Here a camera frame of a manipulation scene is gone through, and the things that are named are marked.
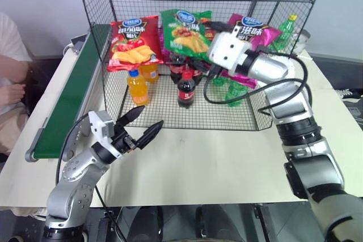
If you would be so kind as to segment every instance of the metal wire basket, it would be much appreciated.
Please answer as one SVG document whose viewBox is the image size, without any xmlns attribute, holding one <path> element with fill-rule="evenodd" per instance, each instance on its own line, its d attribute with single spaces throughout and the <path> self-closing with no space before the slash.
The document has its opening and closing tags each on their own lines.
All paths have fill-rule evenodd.
<svg viewBox="0 0 363 242">
<path fill-rule="evenodd" d="M 247 15 L 261 22 L 278 27 L 290 14 L 297 14 L 295 27 L 301 31 L 309 17 L 315 0 L 82 0 L 91 33 L 103 62 L 103 84 L 105 106 L 112 118 L 134 105 L 125 85 L 125 71 L 107 72 L 109 44 L 111 42 L 112 21 L 157 15 L 163 10 L 185 9 L 190 12 L 213 11 L 213 20 L 227 22 L 232 13 Z M 292 53 L 298 36 L 294 36 L 285 52 Z M 151 103 L 147 111 L 131 126 L 149 126 L 154 121 L 164 119 L 166 128 L 219 129 L 219 130 L 261 130 L 271 126 L 271 119 L 257 112 L 265 105 L 263 94 L 257 94 L 237 108 L 227 105 L 211 105 L 202 99 L 201 87 L 196 91 L 196 102 L 189 110 L 179 109 L 176 103 L 176 87 L 168 78 L 168 70 L 161 67 L 157 85 L 150 86 Z M 168 96 L 161 96 L 162 89 Z M 220 96 L 218 92 L 212 97 Z"/>
</svg>

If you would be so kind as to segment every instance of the orange juice bottle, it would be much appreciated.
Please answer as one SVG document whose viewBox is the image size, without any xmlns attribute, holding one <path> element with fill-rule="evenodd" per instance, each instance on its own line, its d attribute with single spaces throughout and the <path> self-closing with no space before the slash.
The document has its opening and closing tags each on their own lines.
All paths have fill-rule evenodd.
<svg viewBox="0 0 363 242">
<path fill-rule="evenodd" d="M 148 82 L 154 83 L 159 79 L 158 65 L 142 65 L 140 72 Z"/>
<path fill-rule="evenodd" d="M 149 103 L 149 94 L 147 93 L 146 81 L 138 70 L 129 71 L 127 84 L 132 100 L 137 106 L 146 105 Z"/>
</svg>

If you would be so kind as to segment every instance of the white shirt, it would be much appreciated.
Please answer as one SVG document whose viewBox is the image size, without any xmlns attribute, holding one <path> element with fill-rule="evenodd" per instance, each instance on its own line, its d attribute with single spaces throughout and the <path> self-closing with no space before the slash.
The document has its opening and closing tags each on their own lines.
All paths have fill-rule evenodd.
<svg viewBox="0 0 363 242">
<path fill-rule="evenodd" d="M 6 15 L 0 12 L 0 55 L 13 58 L 17 61 L 31 61 L 22 42 L 16 24 Z M 8 78 L 0 77 L 0 87 L 14 84 Z M 15 107 L 23 105 L 15 103 L 4 106 L 0 114 L 4 114 Z"/>
</svg>

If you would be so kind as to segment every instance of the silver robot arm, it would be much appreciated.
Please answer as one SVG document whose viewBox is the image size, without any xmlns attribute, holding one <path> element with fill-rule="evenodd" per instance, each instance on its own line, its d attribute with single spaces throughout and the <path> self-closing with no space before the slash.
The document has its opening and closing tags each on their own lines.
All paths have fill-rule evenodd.
<svg viewBox="0 0 363 242">
<path fill-rule="evenodd" d="M 251 50 L 234 33 L 216 34 L 208 57 L 218 66 L 266 84 L 285 79 L 288 68 L 281 62 Z M 286 99 L 297 90 L 285 82 L 265 90 L 269 105 Z M 325 137 L 320 134 L 311 105 L 303 92 L 270 109 L 288 160 L 286 176 L 293 193 L 309 200 L 328 241 L 363 241 L 363 201 L 344 191 L 344 179 Z"/>
<path fill-rule="evenodd" d="M 106 111 L 88 113 L 97 142 L 64 166 L 60 181 L 48 198 L 43 242 L 81 241 L 93 191 L 109 165 L 126 152 L 143 149 L 161 130 L 163 121 L 149 127 L 138 140 L 126 132 L 124 126 L 135 120 L 144 108 L 133 108 L 116 124 Z"/>
</svg>

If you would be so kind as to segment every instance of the white table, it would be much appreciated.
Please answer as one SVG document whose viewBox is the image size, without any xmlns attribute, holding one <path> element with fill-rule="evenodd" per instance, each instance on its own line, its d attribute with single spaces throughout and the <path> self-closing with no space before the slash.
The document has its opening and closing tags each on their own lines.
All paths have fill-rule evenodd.
<svg viewBox="0 0 363 242">
<path fill-rule="evenodd" d="M 345 190 L 362 197 L 363 133 L 310 56 L 305 52 L 302 59 L 309 70 L 314 116 L 344 174 Z M 46 206 L 56 159 L 27 163 L 24 154 L 75 60 L 69 50 L 21 133 L 0 174 L 0 206 Z M 102 89 L 94 95 L 89 109 L 102 109 Z M 135 138 L 144 130 L 127 128 Z M 84 139 L 78 150 L 93 141 Z M 285 177 L 285 162 L 275 126 L 260 132 L 162 129 L 144 150 L 114 162 L 98 186 L 108 206 L 297 201 Z M 101 206 L 96 195 L 92 206 Z"/>
</svg>

